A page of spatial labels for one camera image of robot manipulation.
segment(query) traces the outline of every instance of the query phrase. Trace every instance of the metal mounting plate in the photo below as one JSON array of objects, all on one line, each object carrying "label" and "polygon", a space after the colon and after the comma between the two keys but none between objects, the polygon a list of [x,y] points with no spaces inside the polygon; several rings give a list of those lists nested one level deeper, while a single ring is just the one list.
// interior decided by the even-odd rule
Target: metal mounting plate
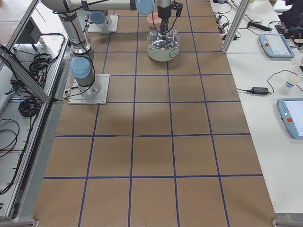
[{"label": "metal mounting plate", "polygon": [[[96,74],[95,83],[99,83],[101,85],[101,90],[99,91],[99,93],[93,96],[91,99],[88,99],[87,96],[84,97],[83,95],[77,95],[80,93],[78,89],[72,90],[71,96],[76,96],[69,98],[69,104],[106,104],[109,78],[109,74]],[[78,83],[75,80],[73,83],[73,87],[77,86]]]},{"label": "metal mounting plate", "polygon": [[101,28],[96,26],[96,24],[90,24],[88,32],[89,33],[108,33],[108,32],[116,32],[118,27],[118,18],[119,15],[109,15],[112,19],[112,24],[108,27]]}]

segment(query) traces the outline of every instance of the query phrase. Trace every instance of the pink bowl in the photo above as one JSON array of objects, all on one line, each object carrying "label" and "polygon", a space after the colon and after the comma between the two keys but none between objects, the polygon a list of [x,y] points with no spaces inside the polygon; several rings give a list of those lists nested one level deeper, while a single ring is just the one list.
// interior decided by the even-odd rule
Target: pink bowl
[{"label": "pink bowl", "polygon": [[[158,17],[157,13],[153,14],[153,21],[155,23],[156,28],[160,27],[162,19],[160,17]],[[147,23],[150,27],[155,28],[153,23],[152,23],[152,14],[147,16]]]}]

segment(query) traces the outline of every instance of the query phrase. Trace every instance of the power adapter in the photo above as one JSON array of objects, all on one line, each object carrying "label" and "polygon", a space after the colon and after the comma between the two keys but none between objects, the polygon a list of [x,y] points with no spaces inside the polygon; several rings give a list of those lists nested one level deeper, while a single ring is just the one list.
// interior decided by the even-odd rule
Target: power adapter
[{"label": "power adapter", "polygon": [[[221,36],[221,39],[225,40],[226,39],[226,35]],[[232,40],[237,40],[237,39],[238,39],[238,36],[235,34],[235,36],[233,37]]]},{"label": "power adapter", "polygon": [[268,91],[267,87],[253,87],[251,90],[246,90],[249,93],[252,93],[254,95],[268,95],[271,94],[271,92]]},{"label": "power adapter", "polygon": [[214,3],[221,3],[221,2],[223,2],[223,3],[228,3],[228,0],[220,0],[220,1],[218,1],[218,0],[213,0],[214,1]]}]

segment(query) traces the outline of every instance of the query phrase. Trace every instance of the silver metal beam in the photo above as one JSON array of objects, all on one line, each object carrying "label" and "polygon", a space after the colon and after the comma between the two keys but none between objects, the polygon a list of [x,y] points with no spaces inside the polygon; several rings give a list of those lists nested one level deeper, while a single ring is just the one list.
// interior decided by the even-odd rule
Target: silver metal beam
[{"label": "silver metal beam", "polygon": [[44,90],[30,77],[28,72],[20,66],[20,64],[10,54],[6,53],[3,49],[0,49],[0,54],[4,57],[12,66],[19,80],[21,80],[31,91],[42,101],[48,103],[50,97],[44,92]]},{"label": "silver metal beam", "polygon": [[[45,4],[48,8],[51,10],[54,10],[56,12],[66,12],[66,5],[64,5],[64,1],[62,0],[41,0],[43,4]],[[126,9],[130,10],[131,8],[131,1],[130,0],[108,0],[104,2],[95,3],[96,0],[87,0],[88,4],[93,3],[92,5],[89,5],[89,10],[112,10],[112,9]],[[81,0],[69,0],[66,1],[67,7],[69,10],[77,9],[78,7],[82,6]]]},{"label": "silver metal beam", "polygon": [[38,221],[31,220],[31,221],[25,221],[25,222],[7,222],[7,223],[1,223],[0,227],[37,227]]},{"label": "silver metal beam", "polygon": [[292,222],[292,221],[281,221],[274,219],[272,221],[273,227],[281,226],[281,227],[303,227],[302,222]]},{"label": "silver metal beam", "polygon": [[248,5],[250,4],[250,0],[242,0],[238,10],[237,10],[237,13],[232,21],[232,26],[231,28],[228,30],[228,33],[226,35],[226,39],[223,43],[223,46],[222,46],[222,52],[223,53],[227,53],[227,50],[229,48],[229,46],[231,45],[232,41],[233,41],[233,38],[238,30],[238,27],[244,17],[244,14],[248,8]]}]

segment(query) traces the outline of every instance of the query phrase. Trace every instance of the grid of blue lines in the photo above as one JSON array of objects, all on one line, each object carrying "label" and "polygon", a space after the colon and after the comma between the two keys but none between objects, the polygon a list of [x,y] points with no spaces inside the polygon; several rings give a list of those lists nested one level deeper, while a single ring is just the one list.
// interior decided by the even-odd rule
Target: grid of blue lines
[{"label": "grid of blue lines", "polygon": [[[193,41],[194,41],[194,47],[195,47],[195,53],[196,53],[196,60],[198,63],[198,70],[199,70],[199,76],[200,76],[200,80],[201,80],[201,86],[202,86],[202,90],[204,93],[204,100],[205,101],[198,101],[198,102],[172,102],[171,101],[171,97],[170,97],[170,76],[175,76],[173,74],[169,74],[169,64],[167,63],[167,74],[166,75],[152,75],[152,76],[166,76],[168,79],[168,84],[169,84],[169,101],[168,102],[140,102],[140,103],[168,103],[169,104],[169,113],[170,113],[170,128],[171,128],[171,135],[139,135],[139,136],[135,136],[134,135],[134,120],[135,120],[135,107],[136,107],[136,80],[137,80],[137,62],[138,62],[138,38],[139,38],[139,26],[137,28],[137,51],[136,51],[136,68],[135,68],[135,75],[134,75],[134,101],[133,102],[108,102],[108,103],[133,103],[133,125],[132,125],[132,146],[131,146],[131,168],[130,168],[130,175],[129,176],[89,176],[89,168],[90,168],[90,162],[91,162],[91,157],[92,157],[92,151],[93,151],[93,146],[94,146],[94,139],[96,137],[115,137],[117,135],[96,135],[96,127],[97,127],[97,121],[98,121],[98,113],[100,111],[100,105],[97,108],[97,114],[96,114],[96,118],[95,118],[95,124],[94,124],[94,129],[93,129],[93,134],[92,135],[63,135],[63,136],[56,136],[56,137],[60,137],[60,138],[64,138],[64,137],[91,137],[92,138],[92,143],[91,143],[91,147],[90,147],[90,154],[89,154],[89,162],[88,162],[88,167],[87,167],[87,173],[86,176],[79,176],[79,177],[44,177],[45,180],[52,180],[52,179],[85,179],[85,184],[84,184],[84,191],[83,191],[83,197],[82,197],[82,203],[81,203],[81,209],[80,209],[80,216],[79,216],[79,221],[78,221],[78,227],[81,226],[81,218],[82,218],[82,213],[83,213],[83,205],[84,205],[84,201],[85,201],[85,196],[86,196],[86,188],[87,188],[87,184],[88,184],[88,180],[89,179],[129,179],[130,180],[130,188],[129,188],[129,208],[128,208],[128,227],[131,226],[131,206],[132,206],[132,181],[133,179],[146,179],[146,178],[171,178],[174,179],[174,184],[175,184],[175,198],[176,198],[176,211],[177,211],[177,224],[178,227],[180,227],[180,220],[179,220],[179,210],[178,210],[178,190],[177,190],[177,179],[179,178],[207,178],[207,177],[217,177],[219,180],[219,184],[220,184],[220,188],[221,188],[221,195],[222,195],[222,201],[223,201],[223,205],[224,205],[224,211],[225,211],[225,217],[226,217],[226,223],[227,226],[230,227],[230,223],[229,223],[229,217],[228,217],[228,212],[227,212],[227,207],[226,207],[226,203],[225,203],[225,198],[224,198],[224,191],[223,191],[223,186],[222,186],[222,181],[221,178],[223,177],[254,177],[254,176],[263,176],[262,174],[250,174],[250,175],[221,175],[220,174],[220,168],[219,168],[219,164],[218,164],[218,159],[217,159],[217,154],[216,154],[216,149],[215,149],[215,145],[214,145],[214,136],[216,135],[233,135],[233,136],[237,136],[237,135],[250,135],[249,133],[233,133],[233,134],[213,134],[212,133],[212,126],[210,123],[210,116],[209,116],[209,112],[208,112],[208,107],[207,104],[208,103],[212,103],[212,102],[239,102],[239,100],[234,100],[234,101],[207,101],[206,97],[205,97],[205,92],[204,92],[204,85],[203,85],[203,75],[206,74],[202,74],[201,73],[201,69],[200,69],[200,64],[199,64],[199,59],[198,59],[198,51],[196,51],[196,43],[195,43],[195,38],[194,38],[194,32],[193,32],[193,28],[192,28],[192,24],[191,24],[191,16],[185,16],[185,17],[189,17],[189,22],[190,22],[190,26],[191,26],[191,33],[192,37],[193,37]],[[104,62],[104,66],[103,66],[103,72],[104,73],[104,69],[105,69],[105,64],[106,64],[106,59],[107,59],[107,54],[109,53],[108,51],[108,47],[109,47],[109,42],[110,42],[110,37],[111,34],[109,35],[109,41],[107,43],[107,51],[104,52],[105,53],[105,62]],[[207,118],[208,118],[208,124],[209,124],[209,128],[210,128],[210,133],[209,134],[192,134],[192,135],[175,135],[173,132],[173,128],[172,128],[172,109],[171,109],[171,104],[172,103],[205,103],[206,106],[206,113],[207,113]],[[181,136],[211,136],[211,140],[212,140],[212,145],[213,145],[213,150],[214,150],[214,157],[215,157],[215,162],[216,162],[216,168],[217,168],[217,174],[216,175],[177,175],[176,174],[176,162],[175,162],[175,150],[174,150],[174,137],[181,137]],[[174,175],[168,175],[168,176],[133,176],[133,158],[134,158],[134,138],[135,137],[171,137],[171,143],[172,143],[172,157],[173,157],[173,168],[174,168]]]}]

